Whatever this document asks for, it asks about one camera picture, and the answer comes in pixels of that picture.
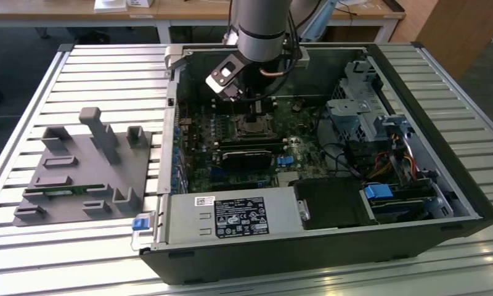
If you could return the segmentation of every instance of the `blue clip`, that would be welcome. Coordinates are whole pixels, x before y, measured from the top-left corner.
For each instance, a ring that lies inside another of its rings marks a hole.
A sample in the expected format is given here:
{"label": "blue clip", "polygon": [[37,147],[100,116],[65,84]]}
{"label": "blue clip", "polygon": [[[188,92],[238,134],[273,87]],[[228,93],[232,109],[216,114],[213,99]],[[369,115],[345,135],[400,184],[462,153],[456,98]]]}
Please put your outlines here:
{"label": "blue clip", "polygon": [[393,197],[392,190],[386,184],[370,184],[364,188],[368,199],[390,199]]}
{"label": "blue clip", "polygon": [[285,166],[294,162],[294,157],[290,155],[286,157],[278,157],[276,160],[277,160],[277,165]]}
{"label": "blue clip", "polygon": [[134,218],[132,223],[134,231],[149,229],[149,218]]}

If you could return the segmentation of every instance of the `floor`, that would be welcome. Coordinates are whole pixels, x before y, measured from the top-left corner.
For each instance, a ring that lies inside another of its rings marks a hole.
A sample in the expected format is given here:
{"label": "floor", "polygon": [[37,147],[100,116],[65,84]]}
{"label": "floor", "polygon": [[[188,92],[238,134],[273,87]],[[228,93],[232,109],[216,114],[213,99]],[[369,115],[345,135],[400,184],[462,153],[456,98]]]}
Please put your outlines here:
{"label": "floor", "polygon": [[[5,99],[0,103],[0,153],[18,118],[36,91],[58,45],[72,43],[64,28],[50,28],[50,37],[40,39],[33,28],[0,28],[0,89]],[[194,28],[192,40],[172,33],[178,42],[218,42],[220,29]],[[110,42],[117,44],[157,43],[153,28],[110,28]],[[484,112],[493,120],[493,43],[490,43],[458,81]]]}

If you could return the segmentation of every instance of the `barcode sticker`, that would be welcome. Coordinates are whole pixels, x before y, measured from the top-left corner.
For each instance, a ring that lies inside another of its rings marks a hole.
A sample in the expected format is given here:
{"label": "barcode sticker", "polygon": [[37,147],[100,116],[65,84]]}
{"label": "barcode sticker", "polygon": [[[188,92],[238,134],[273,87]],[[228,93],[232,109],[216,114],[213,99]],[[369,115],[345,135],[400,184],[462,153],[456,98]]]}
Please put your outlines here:
{"label": "barcode sticker", "polygon": [[196,196],[196,207],[201,207],[204,205],[213,205],[214,200],[216,200],[214,196]]}

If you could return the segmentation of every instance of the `metal rail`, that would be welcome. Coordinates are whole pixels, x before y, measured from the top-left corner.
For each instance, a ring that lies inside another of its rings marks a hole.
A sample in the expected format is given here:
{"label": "metal rail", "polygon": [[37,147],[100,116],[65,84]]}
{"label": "metal rail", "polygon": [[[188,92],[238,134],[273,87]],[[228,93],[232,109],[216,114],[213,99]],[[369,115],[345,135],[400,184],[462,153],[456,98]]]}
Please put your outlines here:
{"label": "metal rail", "polygon": [[[130,219],[13,227],[13,211],[44,150],[44,127],[65,125],[70,134],[86,133],[78,125],[85,106],[102,109],[101,120],[116,132],[129,125],[153,132],[145,210],[154,209],[168,85],[164,49],[160,44],[76,46],[57,54],[0,158],[0,295],[493,295],[493,226],[417,258],[197,286],[165,285],[137,258]],[[493,124],[422,49],[409,44],[381,49],[493,203]]]}

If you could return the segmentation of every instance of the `warning label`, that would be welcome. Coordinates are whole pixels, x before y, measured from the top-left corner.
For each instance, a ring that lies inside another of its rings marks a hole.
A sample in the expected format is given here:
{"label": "warning label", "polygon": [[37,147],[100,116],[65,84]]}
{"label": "warning label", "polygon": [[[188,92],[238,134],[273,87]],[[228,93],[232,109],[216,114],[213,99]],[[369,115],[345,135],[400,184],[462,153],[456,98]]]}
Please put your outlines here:
{"label": "warning label", "polygon": [[216,200],[216,236],[220,239],[269,234],[262,197]]}

